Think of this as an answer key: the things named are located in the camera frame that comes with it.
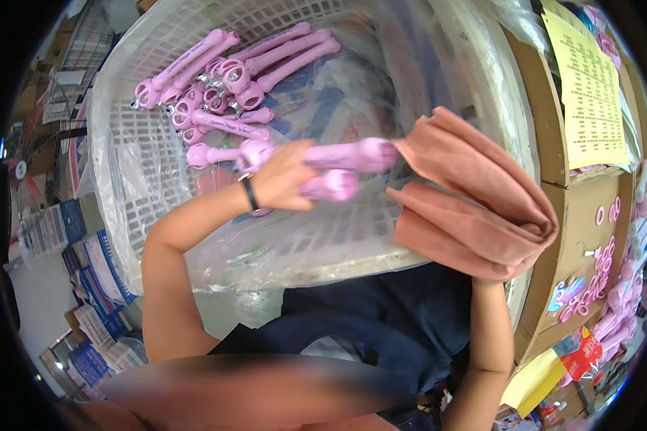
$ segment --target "folded towel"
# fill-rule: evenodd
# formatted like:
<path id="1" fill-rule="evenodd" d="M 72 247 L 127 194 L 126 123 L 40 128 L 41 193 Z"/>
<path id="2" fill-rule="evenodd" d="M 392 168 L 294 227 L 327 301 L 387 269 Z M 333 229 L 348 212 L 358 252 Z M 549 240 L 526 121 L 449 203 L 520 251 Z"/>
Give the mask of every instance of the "folded towel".
<path id="1" fill-rule="evenodd" d="M 418 175 L 450 192 L 415 182 L 387 190 L 404 205 L 395 234 L 403 246 L 465 274 L 508 280 L 556 238 L 558 220 L 542 189 L 448 109 L 417 120 L 395 146 Z"/>

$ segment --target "white plastic basket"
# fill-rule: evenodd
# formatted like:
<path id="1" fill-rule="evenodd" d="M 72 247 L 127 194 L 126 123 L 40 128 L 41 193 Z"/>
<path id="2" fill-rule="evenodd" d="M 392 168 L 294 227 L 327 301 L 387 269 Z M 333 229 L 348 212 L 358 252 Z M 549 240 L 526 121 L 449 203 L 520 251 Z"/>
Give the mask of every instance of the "white plastic basket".
<path id="1" fill-rule="evenodd" d="M 186 166 L 183 144 L 169 120 L 160 109 L 129 108 L 135 85 L 159 73 L 215 27 L 237 30 L 244 39 L 237 47 L 241 49 L 297 22 L 351 8 L 374 10 L 376 5 L 369 0 L 160 0 L 128 30 L 95 82 L 89 128 L 98 204 L 133 293 L 143 294 L 140 260 L 148 230 L 196 194 L 191 181 L 194 172 Z M 376 25 L 383 32 L 389 24 Z M 445 39 L 432 42 L 448 43 Z M 453 100 L 476 109 L 472 109 L 471 123 L 501 133 L 499 117 L 480 112 L 480 104 L 470 96 L 471 86 L 468 80 L 452 83 Z M 430 114 L 431 107 L 425 104 L 419 115 Z M 449 108 L 459 112 L 462 106 Z M 522 127 L 527 128 L 524 113 L 520 124 L 503 129 Z M 521 148 L 507 147 L 517 141 L 513 136 L 491 137 L 514 156 L 522 155 Z M 371 180 L 351 203 L 319 203 L 315 211 L 319 223 L 310 223 L 307 214 L 276 212 L 243 222 L 240 229 L 231 227 L 227 234 L 224 226 L 185 256 L 192 288 L 249 291 L 313 286 L 426 262 L 393 241 L 401 208 L 386 198 L 386 185 L 381 182 L 380 178 Z M 287 223 L 288 234 L 264 246 L 258 232 L 283 223 Z M 214 259 L 207 262 L 207 256 Z"/>

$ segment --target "pink cloth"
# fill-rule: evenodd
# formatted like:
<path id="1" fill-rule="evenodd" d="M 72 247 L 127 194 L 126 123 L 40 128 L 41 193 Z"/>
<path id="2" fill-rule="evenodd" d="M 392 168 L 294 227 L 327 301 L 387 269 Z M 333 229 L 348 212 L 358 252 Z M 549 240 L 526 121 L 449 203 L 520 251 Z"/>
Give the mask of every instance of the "pink cloth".
<path id="1" fill-rule="evenodd" d="M 558 234 L 551 203 L 510 156 L 446 108 L 396 141 L 414 171 L 484 205 L 411 182 L 387 193 L 404 205 L 395 240 L 469 275 L 508 280 L 532 266 Z"/>

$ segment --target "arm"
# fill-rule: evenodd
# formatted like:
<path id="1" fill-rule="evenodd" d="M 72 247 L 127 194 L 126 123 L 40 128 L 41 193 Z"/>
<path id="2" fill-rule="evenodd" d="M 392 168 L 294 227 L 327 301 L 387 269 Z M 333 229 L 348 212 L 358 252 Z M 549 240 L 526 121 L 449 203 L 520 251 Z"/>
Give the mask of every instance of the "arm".
<path id="1" fill-rule="evenodd" d="M 472 280 L 470 369 L 446 411 L 446 431 L 491 430 L 513 369 L 513 328 L 502 282 Z"/>
<path id="2" fill-rule="evenodd" d="M 279 147 L 250 179 L 259 205 L 312 208 L 312 202 L 299 195 L 299 186 L 314 176 L 302 163 L 310 145 L 304 141 Z M 141 279 L 144 342 L 152 362 L 207 354 L 220 342 L 203 328 L 183 255 L 215 229 L 251 210 L 243 185 L 233 184 L 180 205 L 149 231 L 141 256 Z"/>

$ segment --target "person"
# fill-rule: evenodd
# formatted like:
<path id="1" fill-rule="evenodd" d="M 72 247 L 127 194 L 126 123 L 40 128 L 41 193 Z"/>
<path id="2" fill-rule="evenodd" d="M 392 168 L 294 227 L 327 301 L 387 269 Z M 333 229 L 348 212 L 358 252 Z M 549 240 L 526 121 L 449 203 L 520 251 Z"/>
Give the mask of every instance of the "person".
<path id="1" fill-rule="evenodd" d="M 303 163 L 304 152 L 312 144 L 300 141 L 278 147 L 259 172 L 249 178 L 259 206 L 292 211 L 314 208 L 312 201 L 299 194 L 300 186 L 316 175 Z M 208 334 L 192 295 L 183 255 L 220 226 L 251 210 L 245 185 L 237 183 L 180 205 L 149 231 L 141 270 L 145 294 L 143 335 L 151 362 L 221 353 L 344 358 L 394 372 L 408 383 L 413 394 L 419 395 L 449 375 L 452 356 L 469 341 L 468 371 L 446 410 L 442 427 L 446 431 L 491 429 L 514 364 L 503 281 L 470 278 L 429 263 L 328 286 L 287 289 L 281 317 L 262 328 L 252 330 L 239 325 L 223 341 Z M 244 396 L 233 401 L 250 412 L 259 403 L 255 400 Z M 95 410 L 103 408 L 100 403 L 83 406 L 92 417 L 102 416 Z M 302 407 L 293 404 L 292 408 Z M 145 419 L 138 414 L 119 406 L 107 405 L 105 409 L 117 409 L 106 420 L 117 415 L 120 420 L 124 418 L 129 429 L 233 429 L 189 423 L 170 426 L 163 421 L 155 421 L 155 425 L 146 421 L 145 428 L 140 427 L 140 421 Z M 268 415 L 269 409 L 261 411 Z M 417 423 L 417 417 L 407 412 L 405 416 L 380 414 L 271 429 L 434 429 L 425 419 Z"/>

